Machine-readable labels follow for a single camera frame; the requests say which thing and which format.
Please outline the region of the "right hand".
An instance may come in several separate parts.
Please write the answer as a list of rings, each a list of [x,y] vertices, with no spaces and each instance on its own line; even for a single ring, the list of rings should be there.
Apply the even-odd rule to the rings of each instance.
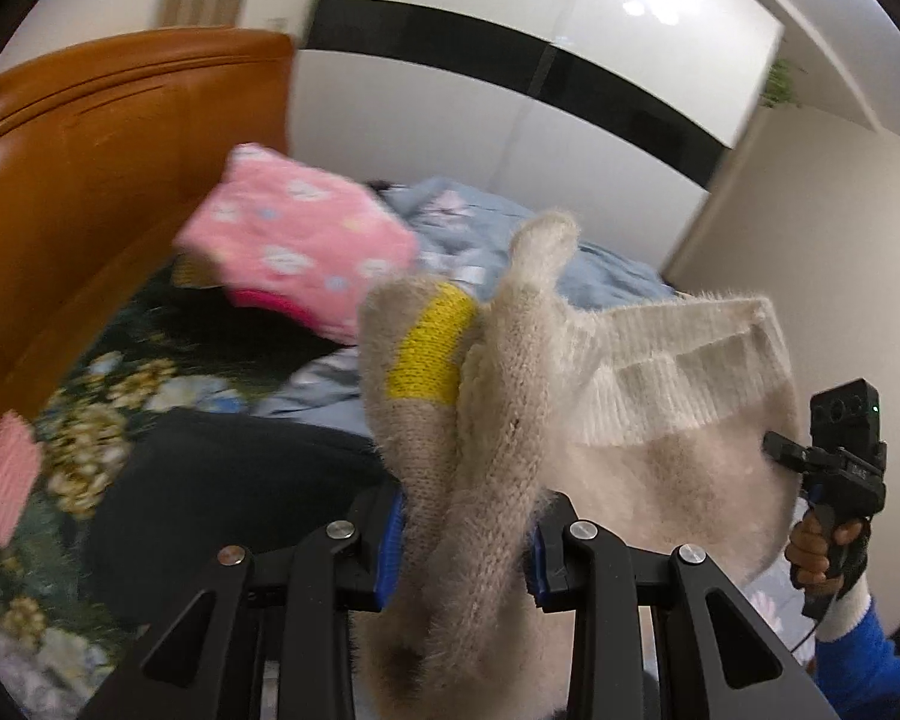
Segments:
[[[842,598],[866,569],[870,535],[868,520],[849,520],[826,535],[816,512],[806,511],[784,551],[793,587],[808,596]]]

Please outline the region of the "blue sleeve right forearm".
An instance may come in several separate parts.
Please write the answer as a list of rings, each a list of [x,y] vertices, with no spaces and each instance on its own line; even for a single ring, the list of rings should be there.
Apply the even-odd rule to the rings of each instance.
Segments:
[[[834,601],[816,631],[814,655],[814,683],[839,717],[900,718],[900,655],[865,574]]]

